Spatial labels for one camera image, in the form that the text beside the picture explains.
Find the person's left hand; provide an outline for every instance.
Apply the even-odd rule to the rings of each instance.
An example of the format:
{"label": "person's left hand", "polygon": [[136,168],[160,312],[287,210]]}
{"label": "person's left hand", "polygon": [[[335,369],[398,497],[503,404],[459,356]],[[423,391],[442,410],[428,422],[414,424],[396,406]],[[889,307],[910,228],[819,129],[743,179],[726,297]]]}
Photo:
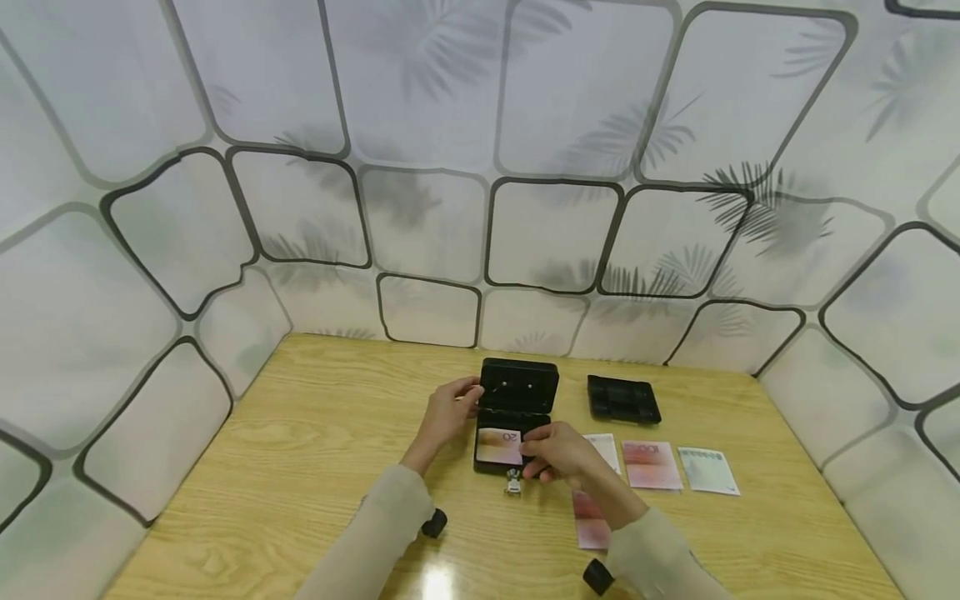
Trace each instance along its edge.
{"label": "person's left hand", "polygon": [[400,463],[421,476],[447,443],[457,437],[469,419],[476,417],[477,400],[483,395],[480,377],[445,383],[430,395],[417,437]]}

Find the hand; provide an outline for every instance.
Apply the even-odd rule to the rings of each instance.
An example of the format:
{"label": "hand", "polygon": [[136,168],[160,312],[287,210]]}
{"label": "hand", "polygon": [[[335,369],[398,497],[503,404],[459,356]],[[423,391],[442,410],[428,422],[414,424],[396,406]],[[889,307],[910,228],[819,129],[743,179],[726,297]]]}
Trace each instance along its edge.
{"label": "hand", "polygon": [[563,478],[574,490],[586,492],[613,530],[626,527],[647,512],[646,503],[600,456],[587,438],[563,421],[528,431],[520,454],[534,456],[523,477],[540,474],[546,483]]}
{"label": "hand", "polygon": [[422,477],[447,443],[463,431],[467,420],[476,417],[477,400],[483,395],[480,377],[464,377],[445,383],[427,400],[420,430],[400,464]]}
{"label": "hand", "polygon": [[574,490],[582,490],[585,478],[613,472],[587,438],[563,421],[555,421],[527,432],[520,445],[520,454],[534,456],[523,469],[523,477],[549,483],[563,479]]}

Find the person's right hand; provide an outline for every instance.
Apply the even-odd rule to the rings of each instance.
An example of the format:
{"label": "person's right hand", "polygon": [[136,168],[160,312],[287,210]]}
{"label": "person's right hand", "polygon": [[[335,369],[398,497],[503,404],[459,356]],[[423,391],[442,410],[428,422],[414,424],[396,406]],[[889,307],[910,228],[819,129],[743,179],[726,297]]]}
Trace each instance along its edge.
{"label": "person's right hand", "polygon": [[537,473],[545,483],[563,478],[574,490],[584,488],[585,477],[612,471],[593,444],[561,420],[528,431],[520,453],[536,457],[523,469],[525,479]]}

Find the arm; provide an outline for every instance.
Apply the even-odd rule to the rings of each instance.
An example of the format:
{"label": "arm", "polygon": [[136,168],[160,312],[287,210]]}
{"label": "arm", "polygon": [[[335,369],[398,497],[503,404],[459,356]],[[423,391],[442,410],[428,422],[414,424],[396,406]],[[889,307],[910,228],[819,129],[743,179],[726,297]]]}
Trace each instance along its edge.
{"label": "arm", "polygon": [[649,508],[611,468],[590,477],[585,491],[612,530],[607,569],[613,577],[626,579],[646,600],[733,598],[666,515]]}
{"label": "arm", "polygon": [[483,394],[478,383],[477,377],[465,377],[430,396],[420,431],[399,465],[387,467],[373,483],[353,521],[307,577],[296,600],[379,597],[394,564],[433,516],[423,475],[467,419],[475,416]]}
{"label": "arm", "polygon": [[527,433],[520,452],[536,457],[523,470],[546,483],[563,478],[586,492],[612,530],[607,569],[647,600],[732,598],[694,558],[666,516],[646,505],[607,465],[590,442],[564,422]]}

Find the wooden tabletop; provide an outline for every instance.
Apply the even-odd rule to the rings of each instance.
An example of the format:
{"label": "wooden tabletop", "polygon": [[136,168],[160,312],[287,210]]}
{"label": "wooden tabletop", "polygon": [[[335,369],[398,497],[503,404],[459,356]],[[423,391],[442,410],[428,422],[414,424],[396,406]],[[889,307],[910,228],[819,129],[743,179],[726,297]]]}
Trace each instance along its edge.
{"label": "wooden tabletop", "polygon": [[[291,598],[373,480],[402,455],[433,389],[479,373],[486,356],[512,355],[291,335],[107,598]],[[613,433],[618,452],[624,440],[655,440],[675,452],[692,445],[727,454],[740,497],[689,487],[641,495],[738,597],[900,598],[751,377],[542,360],[560,369],[554,420]],[[651,382],[663,423],[593,420],[588,373]],[[503,478],[473,472],[472,440],[471,428],[430,469],[427,485],[449,523],[439,540],[420,536],[409,548],[383,597],[595,597],[581,581],[595,553],[577,548],[569,489],[537,482],[521,498],[504,495]],[[605,596],[626,597],[620,584]]]}

